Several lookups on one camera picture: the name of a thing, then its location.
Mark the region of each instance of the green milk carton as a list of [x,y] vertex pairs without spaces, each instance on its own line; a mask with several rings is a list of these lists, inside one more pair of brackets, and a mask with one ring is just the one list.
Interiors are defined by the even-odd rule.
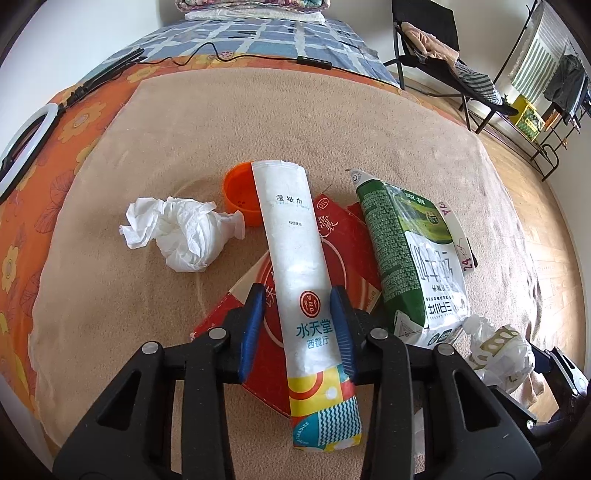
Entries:
[[452,235],[429,200],[351,170],[382,281],[391,332],[434,348],[459,333],[470,304]]

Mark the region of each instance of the orange plastic lid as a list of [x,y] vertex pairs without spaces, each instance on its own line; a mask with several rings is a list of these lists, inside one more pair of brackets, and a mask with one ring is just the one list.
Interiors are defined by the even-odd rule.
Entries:
[[239,163],[226,173],[222,191],[228,213],[240,210],[246,226],[262,225],[261,205],[256,194],[252,162]]

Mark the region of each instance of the beige blanket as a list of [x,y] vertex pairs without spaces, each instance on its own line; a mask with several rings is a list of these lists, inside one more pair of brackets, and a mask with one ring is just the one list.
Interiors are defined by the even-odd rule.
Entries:
[[[320,74],[228,68],[156,77],[137,89],[76,176],[41,275],[31,359],[38,412],[58,445],[143,342],[186,342],[267,249],[263,229],[247,229],[206,272],[176,273],[155,243],[126,247],[118,226],[128,205],[170,195],[223,209],[229,168],[278,158],[308,169],[313,195],[332,185],[327,193],[341,205],[356,200],[349,167],[445,199],[478,257],[466,281],[473,311],[537,331],[537,278],[521,224],[466,128],[398,95]],[[371,388],[358,396],[366,429]],[[237,478],[359,478],[362,447],[306,454],[290,446],[289,421],[240,386],[226,389],[226,405]],[[178,465],[178,425],[174,437]]]

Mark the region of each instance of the yellow flower pattern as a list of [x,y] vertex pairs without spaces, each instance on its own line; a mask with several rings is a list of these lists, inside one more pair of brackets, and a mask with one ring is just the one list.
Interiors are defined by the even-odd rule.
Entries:
[[29,384],[27,383],[27,375],[25,374],[25,369],[22,365],[22,361],[16,353],[14,354],[14,366],[15,366],[17,377],[21,381],[22,386],[25,388],[25,391],[27,392],[27,396],[28,396]]
[[36,163],[33,163],[33,165],[31,165],[29,167],[29,169],[25,173],[24,177],[21,179],[20,182],[18,182],[17,190],[19,192],[22,192],[23,188],[27,185],[29,179],[33,176],[33,174],[35,173],[35,170],[36,169],[37,169],[37,164]]
[[160,67],[152,66],[152,67],[145,67],[143,69],[139,69],[137,72],[132,73],[127,77],[129,83],[135,83],[143,80],[144,78],[149,77],[153,73],[155,73]]
[[61,140],[62,143],[66,143],[72,137],[80,135],[86,130],[88,125],[100,117],[101,110],[106,106],[106,103],[96,102],[80,110],[74,119],[64,125],[64,128],[57,139]]
[[[234,55],[235,53],[232,51],[225,50],[220,52],[220,58],[224,60],[230,60]],[[179,57],[179,61],[186,61],[184,58],[185,57]],[[241,57],[230,62],[225,62],[218,60],[214,54],[195,55],[184,67],[179,67],[179,70],[203,70],[216,67],[245,67],[250,61],[251,59],[249,58]]]
[[400,90],[397,93],[401,97],[406,98],[406,100],[410,100],[412,103],[416,103],[417,105],[421,104],[420,100],[417,97],[415,97],[412,93],[408,93],[405,90]]
[[88,145],[87,147],[84,147],[82,150],[80,150],[80,152],[76,156],[76,168],[74,169],[74,175],[78,175],[78,172],[80,171],[82,164],[86,160],[86,157],[88,157],[90,152],[92,152],[92,149],[99,142],[99,139],[100,139],[100,137],[95,138],[94,141],[90,145]]
[[8,247],[8,253],[2,261],[2,289],[8,293],[12,282],[17,277],[18,248],[12,245]]
[[2,312],[0,312],[0,333],[8,333],[8,322]]

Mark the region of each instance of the crumpled plastic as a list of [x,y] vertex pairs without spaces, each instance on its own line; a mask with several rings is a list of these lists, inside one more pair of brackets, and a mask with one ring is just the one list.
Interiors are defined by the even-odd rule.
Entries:
[[423,409],[413,416],[413,445],[415,455],[425,455],[425,415]]
[[202,272],[229,239],[243,239],[245,234],[242,212],[217,213],[215,208],[215,202],[192,199],[138,198],[127,209],[129,225],[120,225],[119,233],[131,249],[145,247],[155,238],[170,268]]
[[472,351],[466,362],[485,385],[512,393],[533,372],[531,345],[511,325],[495,329],[490,320],[471,315],[462,327],[470,335]]

